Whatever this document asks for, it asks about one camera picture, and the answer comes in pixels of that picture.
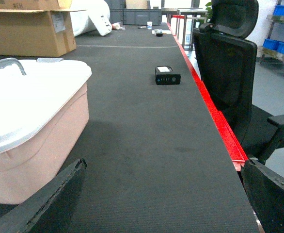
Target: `black electronic device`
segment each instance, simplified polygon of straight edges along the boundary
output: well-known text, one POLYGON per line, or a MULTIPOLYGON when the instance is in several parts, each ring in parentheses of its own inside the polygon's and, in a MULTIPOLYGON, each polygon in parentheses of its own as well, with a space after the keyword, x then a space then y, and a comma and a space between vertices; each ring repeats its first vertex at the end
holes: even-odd
POLYGON ((157 85, 180 84, 181 74, 174 72, 171 66, 159 66, 155 69, 155 81, 157 85))
POLYGON ((155 29, 155 30, 154 30, 154 33, 155 33, 155 35, 158 36, 158 37, 160 37, 160 36, 163 35, 162 29, 155 29))

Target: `small black box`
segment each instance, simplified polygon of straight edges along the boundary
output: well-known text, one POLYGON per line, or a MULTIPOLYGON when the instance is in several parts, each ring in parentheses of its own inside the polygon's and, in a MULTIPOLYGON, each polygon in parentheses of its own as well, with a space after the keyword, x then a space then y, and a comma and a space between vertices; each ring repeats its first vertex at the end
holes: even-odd
POLYGON ((157 85, 180 84, 181 74, 175 73, 171 66, 160 66, 155 69, 155 81, 157 85))

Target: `table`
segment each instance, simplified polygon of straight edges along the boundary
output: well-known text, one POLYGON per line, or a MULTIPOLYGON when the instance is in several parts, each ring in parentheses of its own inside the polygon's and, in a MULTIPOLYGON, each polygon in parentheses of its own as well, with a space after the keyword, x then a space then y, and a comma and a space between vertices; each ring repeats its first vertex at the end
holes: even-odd
MULTIPOLYGON (((178 8, 177 9, 177 14, 179 16, 184 16, 183 39, 182 39, 182 47, 183 47, 183 49, 186 49, 185 46, 189 47, 188 50, 192 50, 193 49, 192 29, 194 28, 194 21, 195 20, 203 20, 204 23, 206 23, 206 20, 207 20, 206 14, 207 13, 208 13, 207 10, 203 10, 201 8, 178 8), (191 23, 191 28, 190 28, 189 44, 185 45, 187 19, 191 19, 192 23, 191 23)), ((179 38, 180 18, 177 18, 175 31, 176 31, 177 38, 179 38)))
POLYGON ((80 157, 88 164, 70 232, 258 232, 174 37, 126 25, 76 43, 63 58, 93 74, 90 120, 61 168, 80 157), (167 65, 181 73, 180 85, 156 85, 155 67, 167 65))
POLYGON ((171 25, 171 18, 173 15, 177 14, 177 8, 162 8, 161 15, 167 16, 167 22, 171 25))

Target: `brown cardboard box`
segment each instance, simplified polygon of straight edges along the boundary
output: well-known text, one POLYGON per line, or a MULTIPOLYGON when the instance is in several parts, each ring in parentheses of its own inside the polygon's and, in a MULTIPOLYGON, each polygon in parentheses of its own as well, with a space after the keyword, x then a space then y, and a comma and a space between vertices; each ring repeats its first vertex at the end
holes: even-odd
POLYGON ((70 10, 0 10, 0 55, 59 57, 76 48, 70 10))
POLYGON ((72 0, 0 0, 0 9, 59 10, 69 9, 72 0))
POLYGON ((126 0, 127 9, 148 9, 147 0, 126 0))

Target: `white cup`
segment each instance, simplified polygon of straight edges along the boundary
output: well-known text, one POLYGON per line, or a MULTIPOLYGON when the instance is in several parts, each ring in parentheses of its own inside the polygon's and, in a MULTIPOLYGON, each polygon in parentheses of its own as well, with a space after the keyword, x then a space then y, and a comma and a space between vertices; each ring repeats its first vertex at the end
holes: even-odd
POLYGON ((147 29, 152 29, 153 22, 146 22, 147 29))

